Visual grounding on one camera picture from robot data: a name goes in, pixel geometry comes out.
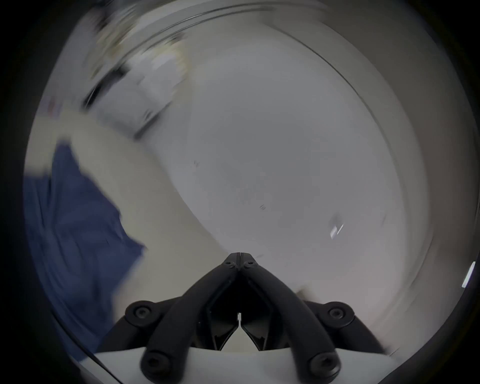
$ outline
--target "blue cloth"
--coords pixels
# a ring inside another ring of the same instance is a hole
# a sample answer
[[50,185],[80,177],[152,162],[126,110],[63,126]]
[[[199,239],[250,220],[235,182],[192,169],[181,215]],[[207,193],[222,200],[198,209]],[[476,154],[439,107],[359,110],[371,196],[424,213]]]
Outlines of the blue cloth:
[[[36,271],[58,316],[95,352],[113,326],[111,296],[143,246],[127,236],[118,209],[78,167],[68,144],[51,176],[24,179],[25,227]],[[64,332],[67,351],[84,353]]]

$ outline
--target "white surface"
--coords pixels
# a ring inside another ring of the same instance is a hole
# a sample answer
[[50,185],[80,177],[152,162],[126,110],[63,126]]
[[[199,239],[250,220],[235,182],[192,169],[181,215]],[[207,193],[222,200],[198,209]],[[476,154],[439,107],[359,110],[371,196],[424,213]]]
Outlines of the white surface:
[[[98,353],[96,356],[124,384],[149,384],[140,371],[144,348],[120,352]],[[335,384],[376,384],[397,367],[385,355],[337,349],[342,369]],[[102,383],[117,383],[106,371],[90,359],[81,363]],[[182,383],[243,384],[298,383],[292,353],[289,348],[256,353],[226,353],[190,348]]]
[[393,160],[345,80],[257,21],[186,34],[190,81],[143,142],[223,248],[261,255],[292,289],[314,285],[316,300],[344,301],[369,325],[410,267]]
[[132,138],[165,107],[168,97],[171,97],[172,87],[169,84],[164,84],[164,99],[159,100],[149,92],[149,83],[145,85],[144,81],[138,82],[128,72],[94,101],[88,113],[94,114],[102,124]]
[[174,87],[182,81],[181,63],[170,44],[138,53],[129,59],[127,76],[134,78],[163,109],[172,101]]
[[[411,284],[432,241],[428,180],[415,131],[401,103],[377,69],[348,41],[325,24],[278,19],[274,25],[321,55],[351,84],[377,122],[395,165],[406,216],[408,250],[404,287]],[[392,297],[392,303],[403,289]],[[378,316],[378,322],[385,316]]]
[[418,15],[394,1],[326,3],[325,23],[375,66],[400,101],[426,169],[432,241],[415,279],[374,324],[377,336],[403,361],[450,315],[463,293],[465,271],[478,255],[472,241],[479,200],[478,127],[452,63]]

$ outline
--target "bolt head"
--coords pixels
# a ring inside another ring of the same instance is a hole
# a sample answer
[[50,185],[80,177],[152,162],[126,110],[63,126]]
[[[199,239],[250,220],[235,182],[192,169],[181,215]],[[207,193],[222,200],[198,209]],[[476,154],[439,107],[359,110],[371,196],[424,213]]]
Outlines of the bolt head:
[[144,369],[155,376],[165,376],[170,372],[170,359],[160,352],[148,352],[143,358]]
[[150,313],[151,313],[150,308],[147,308],[147,307],[139,307],[134,312],[135,317],[138,317],[139,319],[146,318]]
[[340,359],[335,352],[319,353],[310,360],[309,368],[315,377],[334,377],[340,372]]
[[246,262],[243,263],[243,266],[244,266],[245,268],[253,268],[253,267],[257,266],[257,265],[258,265],[258,264],[257,264],[256,261],[246,261]]
[[328,311],[328,314],[333,317],[334,319],[343,319],[345,316],[345,312],[341,308],[332,308]]

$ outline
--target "ceiling light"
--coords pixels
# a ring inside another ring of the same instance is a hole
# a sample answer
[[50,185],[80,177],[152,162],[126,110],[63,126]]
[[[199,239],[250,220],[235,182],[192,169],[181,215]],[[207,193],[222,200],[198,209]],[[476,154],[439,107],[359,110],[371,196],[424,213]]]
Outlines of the ceiling light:
[[470,280],[470,276],[472,276],[473,268],[475,267],[475,262],[472,263],[470,268],[468,269],[467,275],[465,276],[465,280],[463,280],[462,288],[465,288]]

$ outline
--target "white wall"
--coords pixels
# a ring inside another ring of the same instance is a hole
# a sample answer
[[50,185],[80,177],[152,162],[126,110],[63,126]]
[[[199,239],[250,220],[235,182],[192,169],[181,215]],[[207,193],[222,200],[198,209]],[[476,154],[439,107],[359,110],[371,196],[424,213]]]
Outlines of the white wall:
[[[265,21],[256,12],[187,31],[189,79],[143,141],[224,248],[262,255],[292,289],[344,301],[370,325],[411,268],[394,161],[345,80]],[[415,138],[405,142],[415,159]],[[331,239],[335,215],[345,225]]]
[[455,70],[418,16],[395,2],[338,2],[325,23],[382,74],[415,130],[427,171],[433,240],[416,280],[374,325],[404,360],[456,305],[476,257],[472,249],[479,196],[477,129]]

